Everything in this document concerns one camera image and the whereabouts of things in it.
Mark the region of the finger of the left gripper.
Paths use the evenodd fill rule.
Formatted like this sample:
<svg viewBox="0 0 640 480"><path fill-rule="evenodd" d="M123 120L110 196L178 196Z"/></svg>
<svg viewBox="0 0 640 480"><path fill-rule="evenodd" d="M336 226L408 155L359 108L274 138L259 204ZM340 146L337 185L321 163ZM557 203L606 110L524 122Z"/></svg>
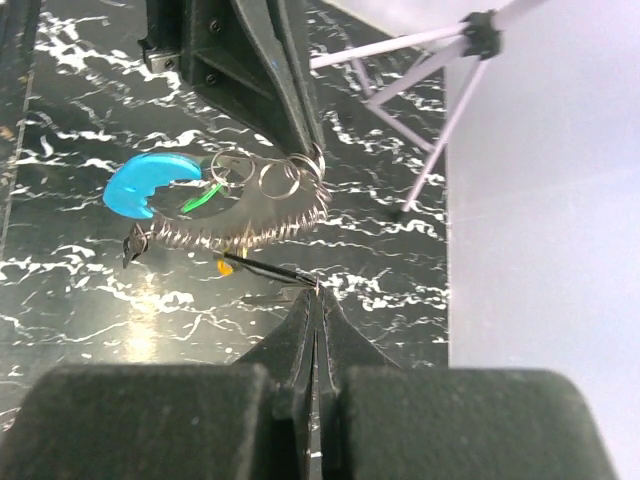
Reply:
<svg viewBox="0 0 640 480"><path fill-rule="evenodd" d="M310 152L310 126L302 98L302 69L285 1L233 1L255 58L246 65L258 88L256 130L284 154Z"/></svg>
<svg viewBox="0 0 640 480"><path fill-rule="evenodd" d="M297 0L280 1L279 13L284 29L285 50L288 55L296 90L302 103L311 141L323 150L325 141L320 124L316 89L311 75L305 2Z"/></svg>

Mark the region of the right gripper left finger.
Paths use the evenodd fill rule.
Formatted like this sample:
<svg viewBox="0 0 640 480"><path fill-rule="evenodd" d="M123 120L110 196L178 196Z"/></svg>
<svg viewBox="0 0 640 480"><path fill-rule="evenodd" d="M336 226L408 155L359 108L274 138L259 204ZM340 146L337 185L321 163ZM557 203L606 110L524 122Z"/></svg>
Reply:
<svg viewBox="0 0 640 480"><path fill-rule="evenodd" d="M61 365L25 396L5 479L305 479L315 299L229 365Z"/></svg>

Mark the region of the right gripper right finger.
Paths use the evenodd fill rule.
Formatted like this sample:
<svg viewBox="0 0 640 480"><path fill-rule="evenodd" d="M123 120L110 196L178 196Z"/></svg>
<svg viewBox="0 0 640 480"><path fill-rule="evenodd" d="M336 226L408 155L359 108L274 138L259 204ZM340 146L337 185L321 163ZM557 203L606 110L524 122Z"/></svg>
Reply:
<svg viewBox="0 0 640 480"><path fill-rule="evenodd" d="M327 479L612 479L591 410L540 369L401 368L317 301Z"/></svg>

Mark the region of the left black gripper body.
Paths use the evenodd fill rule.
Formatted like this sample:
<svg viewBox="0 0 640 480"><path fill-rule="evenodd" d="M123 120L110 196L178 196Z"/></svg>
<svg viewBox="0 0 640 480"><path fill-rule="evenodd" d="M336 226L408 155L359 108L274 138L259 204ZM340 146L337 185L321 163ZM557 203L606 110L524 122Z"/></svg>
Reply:
<svg viewBox="0 0 640 480"><path fill-rule="evenodd" d="M148 1L147 33L139 41L147 68L174 71L204 95L238 95L232 77L237 13L235 1Z"/></svg>

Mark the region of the yellow key tag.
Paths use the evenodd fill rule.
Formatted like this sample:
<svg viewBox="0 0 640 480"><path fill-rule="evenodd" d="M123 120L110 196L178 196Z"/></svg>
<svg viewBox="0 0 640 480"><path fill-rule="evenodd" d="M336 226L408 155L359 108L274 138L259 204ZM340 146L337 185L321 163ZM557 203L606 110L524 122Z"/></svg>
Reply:
<svg viewBox="0 0 640 480"><path fill-rule="evenodd" d="M216 266L221 276L229 276L234 273L234 268L231 264L227 263L223 258L218 258Z"/></svg>

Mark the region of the green key tag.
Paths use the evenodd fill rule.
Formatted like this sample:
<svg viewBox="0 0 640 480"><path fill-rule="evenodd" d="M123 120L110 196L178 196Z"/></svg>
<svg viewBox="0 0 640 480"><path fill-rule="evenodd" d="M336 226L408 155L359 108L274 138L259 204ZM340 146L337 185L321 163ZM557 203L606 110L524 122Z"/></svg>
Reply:
<svg viewBox="0 0 640 480"><path fill-rule="evenodd" d="M206 204L209 200L211 200L221 189L223 186L221 184L213 184L208 190L206 190L203 194L198 197L193 197L187 200L184 205L181 207L181 212L183 214L189 213L200 206Z"/></svg>

